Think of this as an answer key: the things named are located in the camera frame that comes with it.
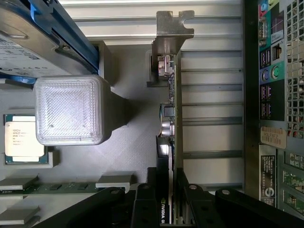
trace green pcb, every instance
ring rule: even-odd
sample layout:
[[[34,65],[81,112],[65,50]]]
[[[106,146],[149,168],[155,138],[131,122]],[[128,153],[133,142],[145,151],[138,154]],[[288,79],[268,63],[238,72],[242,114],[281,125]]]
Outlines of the green pcb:
[[[292,173],[288,173],[284,171],[284,183],[296,189],[302,193],[304,193],[304,179],[293,175]]]
[[[304,203],[286,191],[284,191],[284,202],[304,215]]]
[[[284,171],[284,183],[301,193],[304,193],[304,179]],[[304,215],[304,202],[287,191],[284,191],[284,202]]]

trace gray metal panel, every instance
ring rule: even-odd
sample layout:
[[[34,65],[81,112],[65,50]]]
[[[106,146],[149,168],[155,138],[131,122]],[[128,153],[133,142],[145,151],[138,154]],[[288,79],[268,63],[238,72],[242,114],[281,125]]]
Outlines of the gray metal panel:
[[[89,39],[103,39],[106,44],[151,43],[156,35],[155,15],[160,10],[173,11],[175,16],[182,10],[195,10],[196,18],[186,23],[193,24],[191,28],[195,29],[196,37],[209,35],[225,37],[226,33],[233,35],[242,33],[241,25],[238,23],[242,15],[240,0],[192,2],[61,0],[61,3]]]
[[[242,72],[183,72],[181,83],[185,84],[242,84]]]
[[[244,174],[242,158],[186,159],[184,171],[189,183],[242,183]]]
[[[244,129],[241,124],[184,126],[183,131],[184,151],[243,150]]]
[[[38,211],[39,207],[34,209],[7,209],[0,214],[0,225],[26,224]]]
[[[183,92],[183,105],[242,104],[242,91]]]
[[[224,105],[192,105],[183,106],[182,117],[187,118],[212,118],[212,117],[242,117],[244,107],[241,104]]]

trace white label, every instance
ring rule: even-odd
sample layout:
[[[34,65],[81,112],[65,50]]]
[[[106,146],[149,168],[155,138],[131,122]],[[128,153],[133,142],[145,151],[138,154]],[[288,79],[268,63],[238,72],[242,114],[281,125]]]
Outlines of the white label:
[[[21,116],[21,115],[15,115],[13,116],[13,122],[35,122],[36,117],[35,116]]]
[[[69,72],[2,35],[0,35],[0,73],[27,77],[70,75]]]
[[[286,148],[286,131],[274,127],[261,127],[261,142],[281,149]]]
[[[36,139],[35,122],[5,123],[5,154],[12,157],[44,155],[44,146]]]
[[[274,34],[271,34],[271,43],[273,44],[273,43],[275,43],[275,42],[277,42],[277,41],[279,41],[279,40],[281,40],[283,38],[284,38],[284,32],[283,32],[283,30],[278,31],[278,32],[276,32]]]
[[[13,157],[13,162],[39,162],[39,157]]]

